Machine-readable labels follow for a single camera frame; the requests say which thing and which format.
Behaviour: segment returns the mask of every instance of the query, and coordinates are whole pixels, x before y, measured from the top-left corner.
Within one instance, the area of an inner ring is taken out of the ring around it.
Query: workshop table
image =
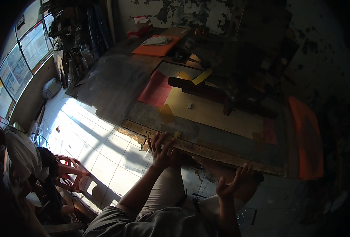
[[[116,47],[109,50],[106,55],[123,54],[133,56],[131,52],[141,45],[144,40],[155,34],[160,34],[165,30],[167,29],[154,28],[153,31],[143,38],[122,40]],[[210,37],[215,39],[215,43],[209,46],[209,50],[221,50],[223,45],[221,36],[210,34]],[[183,44],[186,39],[187,36],[178,44]],[[162,63],[174,63],[184,67],[201,69],[200,65],[190,61],[185,64],[175,63],[169,57],[159,58],[157,60]],[[152,73],[159,63],[154,63],[152,68],[149,67],[148,72]],[[66,94],[77,98],[79,88],[80,86],[71,86],[66,91]],[[137,140],[142,147],[146,145],[145,138],[153,137],[157,131],[162,133],[168,131],[171,135],[174,135],[176,131],[181,131],[181,137],[176,139],[173,146],[185,153],[200,155],[230,166],[243,166],[245,162],[249,162],[254,165],[254,170],[257,171],[298,178],[299,161],[290,109],[286,103],[282,103],[271,97],[266,97],[262,101],[262,105],[278,114],[274,119],[277,145],[264,143],[263,151],[256,149],[255,143],[257,141],[253,139],[177,116],[175,116],[176,122],[164,124],[156,107],[139,101],[135,103],[118,130]],[[103,120],[111,121],[105,116],[99,117]]]

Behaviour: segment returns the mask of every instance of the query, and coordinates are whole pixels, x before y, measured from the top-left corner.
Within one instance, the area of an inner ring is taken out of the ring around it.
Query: gray t-shirt
[[[125,211],[106,207],[84,232],[95,236],[217,236],[215,226],[201,214],[181,207],[168,207],[148,213],[135,222]]]

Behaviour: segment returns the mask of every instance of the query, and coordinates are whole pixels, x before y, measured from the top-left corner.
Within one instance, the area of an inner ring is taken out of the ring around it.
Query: sack
[[[49,80],[43,87],[43,97],[46,99],[50,99],[54,97],[56,93],[61,88],[61,83],[57,82],[55,78]]]

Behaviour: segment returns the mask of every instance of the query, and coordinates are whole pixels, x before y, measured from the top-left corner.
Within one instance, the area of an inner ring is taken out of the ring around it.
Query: white shirt
[[[24,182],[33,174],[40,182],[49,175],[48,167],[42,169],[42,159],[36,146],[20,131],[7,127],[5,143],[9,158],[21,180]]]

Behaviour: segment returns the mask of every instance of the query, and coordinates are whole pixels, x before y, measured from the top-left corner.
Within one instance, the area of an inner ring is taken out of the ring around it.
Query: stool
[[[56,186],[66,189],[71,192],[83,193],[91,173],[77,159],[65,155],[54,154],[59,166],[59,179],[56,181]],[[73,179],[69,174],[76,174]]]

